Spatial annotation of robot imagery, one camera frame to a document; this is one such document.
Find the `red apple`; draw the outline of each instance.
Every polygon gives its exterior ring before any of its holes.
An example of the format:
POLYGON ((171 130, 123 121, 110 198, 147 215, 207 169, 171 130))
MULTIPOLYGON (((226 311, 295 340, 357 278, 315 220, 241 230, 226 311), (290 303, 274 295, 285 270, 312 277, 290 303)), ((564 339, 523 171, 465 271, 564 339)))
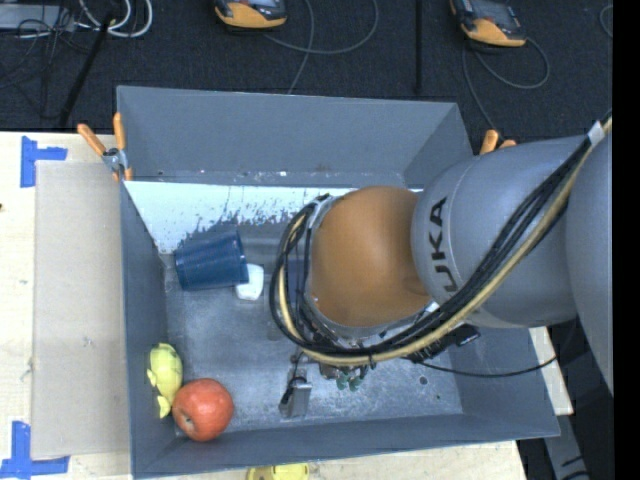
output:
POLYGON ((233 399, 220 382, 202 378, 184 384, 176 393, 171 414, 178 427, 194 441, 218 437, 233 416, 233 399))

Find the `blue tape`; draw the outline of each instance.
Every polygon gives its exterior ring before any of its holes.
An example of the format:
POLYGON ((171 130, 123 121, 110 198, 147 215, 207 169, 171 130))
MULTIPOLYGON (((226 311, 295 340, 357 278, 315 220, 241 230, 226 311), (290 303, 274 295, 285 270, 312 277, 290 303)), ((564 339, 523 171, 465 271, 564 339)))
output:
POLYGON ((32 475, 56 475, 68 468, 69 457, 32 461, 31 427, 21 421, 12 423, 11 458, 2 460, 0 478, 30 480, 32 475))
POLYGON ((20 169, 20 187, 33 187, 36 184, 36 160, 64 160, 65 148, 48 147, 38 149, 38 143, 22 136, 22 162, 20 169))

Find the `white sponge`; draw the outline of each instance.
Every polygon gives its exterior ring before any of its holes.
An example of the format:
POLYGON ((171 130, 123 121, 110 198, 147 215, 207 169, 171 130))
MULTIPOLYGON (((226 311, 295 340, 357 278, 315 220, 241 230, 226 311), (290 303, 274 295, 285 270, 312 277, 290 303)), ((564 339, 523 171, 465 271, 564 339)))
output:
POLYGON ((247 264, 249 282, 235 286, 236 295, 242 300, 257 300, 264 286, 264 268, 252 263, 247 264))

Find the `kuka logo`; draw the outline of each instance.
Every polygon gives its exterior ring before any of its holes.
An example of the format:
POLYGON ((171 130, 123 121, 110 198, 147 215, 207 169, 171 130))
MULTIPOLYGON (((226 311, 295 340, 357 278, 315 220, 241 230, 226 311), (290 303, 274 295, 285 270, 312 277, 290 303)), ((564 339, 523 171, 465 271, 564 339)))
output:
POLYGON ((451 270, 447 265, 447 257, 444 251, 440 250, 442 246, 442 207, 444 206, 446 197, 443 197, 440 201, 434 204, 431 207, 431 215, 429 216, 429 220, 438 226, 438 235, 434 238, 429 231, 429 243, 433 248, 433 252, 431 253, 431 259, 433 260, 433 265, 437 274, 444 274, 447 276, 448 284, 444 285, 444 289, 447 292, 456 292, 458 291, 458 283, 453 278, 453 274, 451 274, 451 270))

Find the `gray metal tray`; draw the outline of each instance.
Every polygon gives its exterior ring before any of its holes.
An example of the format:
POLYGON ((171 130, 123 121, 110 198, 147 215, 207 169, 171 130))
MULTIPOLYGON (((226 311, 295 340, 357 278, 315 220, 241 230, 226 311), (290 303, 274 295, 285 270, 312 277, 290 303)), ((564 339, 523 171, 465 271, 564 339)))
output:
MULTIPOLYGON (((420 189, 471 155, 453 103, 118 88, 135 179, 121 184, 131 423, 137 478, 334 459, 559 433, 541 373, 479 379, 408 361, 381 363, 356 392, 305 365, 313 384, 304 418, 283 418, 295 345, 263 296, 231 288, 186 292, 172 250, 192 233, 237 226, 268 286, 288 218, 318 191, 373 184, 420 189), (213 377, 236 412, 209 443, 159 419, 147 355, 172 343, 185 381, 213 377)), ((526 329, 483 329, 434 364, 506 372, 536 364, 526 329)))

